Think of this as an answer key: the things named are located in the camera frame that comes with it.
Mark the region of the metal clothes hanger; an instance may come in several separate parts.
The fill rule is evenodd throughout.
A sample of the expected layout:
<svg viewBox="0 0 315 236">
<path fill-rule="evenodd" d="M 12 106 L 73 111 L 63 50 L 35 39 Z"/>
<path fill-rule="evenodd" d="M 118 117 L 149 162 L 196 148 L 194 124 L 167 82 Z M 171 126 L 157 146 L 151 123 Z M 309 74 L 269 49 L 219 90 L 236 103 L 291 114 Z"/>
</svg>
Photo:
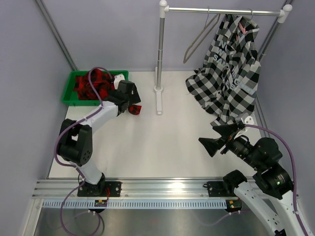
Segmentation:
<svg viewBox="0 0 315 236">
<path fill-rule="evenodd" d="M 210 10 L 207 12 L 207 19 L 205 21 L 205 25 L 201 32 L 197 35 L 197 37 L 191 42 L 188 46 L 187 50 L 184 53 L 183 63 L 185 64 L 190 57 L 194 54 L 194 52 L 198 49 L 201 43 L 206 39 L 209 33 L 214 29 L 214 27 L 218 24 L 221 14 L 216 14 L 209 20 Z"/>
</svg>

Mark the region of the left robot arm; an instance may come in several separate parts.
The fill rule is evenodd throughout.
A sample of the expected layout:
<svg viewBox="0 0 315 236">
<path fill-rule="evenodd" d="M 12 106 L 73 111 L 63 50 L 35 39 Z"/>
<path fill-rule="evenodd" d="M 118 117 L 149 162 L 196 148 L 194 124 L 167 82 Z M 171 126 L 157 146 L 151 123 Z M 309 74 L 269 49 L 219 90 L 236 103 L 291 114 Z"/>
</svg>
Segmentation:
<svg viewBox="0 0 315 236">
<path fill-rule="evenodd" d="M 81 120 L 65 119 L 57 141 L 56 155 L 74 167 L 81 176 L 79 197 L 118 197 L 120 183 L 106 181 L 92 159 L 93 135 L 106 122 L 127 110 L 138 111 L 141 99 L 135 83 L 121 80 L 100 105 Z"/>
</svg>

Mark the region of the red black plaid shirt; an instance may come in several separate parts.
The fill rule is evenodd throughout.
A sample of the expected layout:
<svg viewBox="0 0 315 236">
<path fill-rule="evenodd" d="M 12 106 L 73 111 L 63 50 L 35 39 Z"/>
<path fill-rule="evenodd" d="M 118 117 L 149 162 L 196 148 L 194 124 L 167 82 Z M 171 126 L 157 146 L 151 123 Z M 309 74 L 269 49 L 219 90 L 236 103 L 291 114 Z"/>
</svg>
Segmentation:
<svg viewBox="0 0 315 236">
<path fill-rule="evenodd" d="M 75 77 L 74 89 L 80 100 L 110 101 L 119 107 L 119 113 L 128 110 L 139 115 L 142 106 L 135 83 L 119 79 L 99 68 L 90 70 L 84 76 Z"/>
</svg>

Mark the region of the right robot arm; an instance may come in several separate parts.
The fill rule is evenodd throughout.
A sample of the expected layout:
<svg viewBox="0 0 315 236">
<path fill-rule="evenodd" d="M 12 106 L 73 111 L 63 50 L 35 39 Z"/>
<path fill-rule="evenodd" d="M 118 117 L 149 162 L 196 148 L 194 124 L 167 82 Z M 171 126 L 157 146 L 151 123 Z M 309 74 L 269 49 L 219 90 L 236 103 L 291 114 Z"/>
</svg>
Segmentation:
<svg viewBox="0 0 315 236">
<path fill-rule="evenodd" d="M 275 132 L 266 129 L 274 138 L 260 138 L 252 145 L 249 138 L 240 135 L 242 130 L 264 127 L 252 122 L 239 121 L 228 125 L 214 126 L 219 138 L 199 138 L 207 153 L 214 157 L 217 151 L 235 154 L 255 170 L 256 186 L 268 197 L 269 207 L 252 188 L 248 179 L 234 170 L 222 179 L 222 188 L 227 195 L 242 200 L 260 220 L 271 236 L 312 236 L 313 232 L 297 202 L 297 177 L 295 161 L 288 144 Z"/>
</svg>

